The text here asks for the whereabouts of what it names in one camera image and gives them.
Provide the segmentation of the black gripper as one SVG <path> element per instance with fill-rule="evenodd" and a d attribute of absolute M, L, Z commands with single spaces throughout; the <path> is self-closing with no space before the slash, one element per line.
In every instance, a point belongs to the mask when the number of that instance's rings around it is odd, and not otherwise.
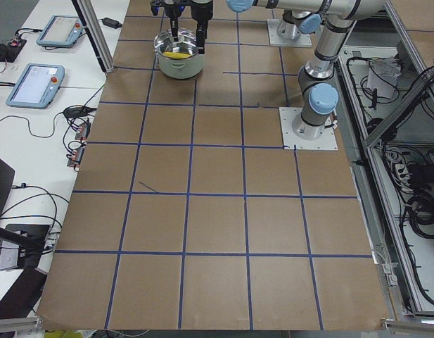
<path fill-rule="evenodd" d="M 178 18 L 186 7 L 190 8 L 191 17 L 197 22 L 196 46 L 199 54 L 205 53 L 205 40 L 207 39 L 208 21 L 213 17 L 213 1 L 150 1 L 151 12 L 157 16 L 160 8 L 164 8 L 165 15 L 170 18 L 170 29 L 174 42 L 179 41 Z"/>

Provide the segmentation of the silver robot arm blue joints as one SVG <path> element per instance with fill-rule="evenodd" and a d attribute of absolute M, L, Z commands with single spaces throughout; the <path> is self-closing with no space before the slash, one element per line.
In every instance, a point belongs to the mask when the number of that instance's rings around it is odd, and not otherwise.
<path fill-rule="evenodd" d="M 333 64 L 358 20 L 371 17 L 382 9 L 384 1 L 227 1 L 236 13 L 253 6 L 280 8 L 291 13 L 289 22 L 303 34 L 315 32 L 328 15 L 314 56 L 300 69 L 298 82 L 304 99 L 302 120 L 310 126 L 321 126 L 335 111 L 338 91 L 328 83 Z"/>

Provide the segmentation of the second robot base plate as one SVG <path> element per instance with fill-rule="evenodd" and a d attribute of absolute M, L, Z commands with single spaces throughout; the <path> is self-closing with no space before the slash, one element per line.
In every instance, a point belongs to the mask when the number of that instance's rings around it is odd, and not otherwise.
<path fill-rule="evenodd" d="M 267 28 L 271 46 L 312 47 L 310 35 L 300 33 L 295 25 L 286 23 L 282 19 L 268 19 Z"/>

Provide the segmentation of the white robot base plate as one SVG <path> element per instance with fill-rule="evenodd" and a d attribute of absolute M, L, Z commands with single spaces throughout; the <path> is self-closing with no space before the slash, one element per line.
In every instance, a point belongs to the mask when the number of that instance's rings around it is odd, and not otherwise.
<path fill-rule="evenodd" d="M 337 151 L 330 116 L 321 126 L 310 126 L 302 120 L 301 107 L 280 107 L 283 147 L 288 150 Z"/>

